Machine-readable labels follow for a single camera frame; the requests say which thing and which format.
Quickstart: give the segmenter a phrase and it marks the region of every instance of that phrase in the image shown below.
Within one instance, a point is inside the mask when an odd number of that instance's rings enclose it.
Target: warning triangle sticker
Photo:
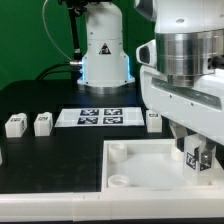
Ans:
[[[104,54],[104,55],[106,55],[106,54],[111,54],[110,49],[109,49],[109,47],[107,46],[106,43],[105,43],[105,44],[103,45],[103,47],[101,48],[101,50],[100,50],[100,54]]]

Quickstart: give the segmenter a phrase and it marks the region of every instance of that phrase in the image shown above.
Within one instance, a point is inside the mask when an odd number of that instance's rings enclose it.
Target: white cube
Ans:
[[[20,138],[27,128],[27,116],[20,113],[10,117],[5,124],[7,138]]]
[[[146,125],[149,133],[161,133],[162,124],[163,122],[160,114],[151,110],[146,111]]]
[[[34,122],[35,136],[50,136],[53,127],[51,113],[38,114]]]

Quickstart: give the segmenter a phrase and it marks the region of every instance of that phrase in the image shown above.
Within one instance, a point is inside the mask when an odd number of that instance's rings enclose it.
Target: green wall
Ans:
[[[66,62],[48,39],[42,21],[45,0],[0,0],[0,89],[17,80],[35,79],[45,68]],[[124,17],[124,50],[131,58],[131,71],[138,76],[135,50],[153,38],[154,24],[134,9],[134,0],[114,0]],[[65,4],[50,0],[46,9],[48,28],[56,43],[73,55],[71,30]],[[78,20],[82,50],[86,50],[84,18]],[[68,75],[57,75],[67,78]]]

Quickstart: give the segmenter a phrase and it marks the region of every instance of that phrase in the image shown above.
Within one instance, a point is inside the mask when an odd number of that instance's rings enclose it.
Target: metal cylinder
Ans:
[[[181,81],[183,80],[189,86],[192,85],[194,76],[214,73],[209,61],[224,53],[224,30],[156,34],[156,43],[158,71],[171,76],[168,79],[171,84],[185,86]]]

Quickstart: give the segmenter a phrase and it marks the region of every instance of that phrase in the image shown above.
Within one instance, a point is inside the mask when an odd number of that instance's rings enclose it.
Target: printed label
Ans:
[[[212,167],[212,163],[201,164],[200,163],[200,171],[208,170]]]
[[[104,110],[104,115],[107,115],[107,116],[109,115],[117,116],[122,114],[123,114],[122,109],[105,109]]]
[[[110,49],[109,49],[109,47],[107,46],[106,43],[105,43],[105,44],[103,45],[103,47],[101,48],[99,54],[104,54],[104,55],[111,54]]]
[[[123,117],[105,117],[103,124],[123,124]]]
[[[191,167],[193,170],[196,170],[196,160],[193,155],[187,153],[187,161],[186,164]]]
[[[11,122],[19,122],[21,120],[22,120],[22,118],[12,118],[11,119]]]
[[[159,117],[158,114],[149,114],[149,117]]]
[[[98,116],[100,113],[99,110],[82,110],[81,116]]]
[[[38,121],[47,121],[48,117],[39,117]]]
[[[25,122],[24,122],[24,120],[22,121],[22,130],[24,130],[25,129]]]
[[[78,120],[78,125],[93,125],[98,123],[97,117],[81,117]]]

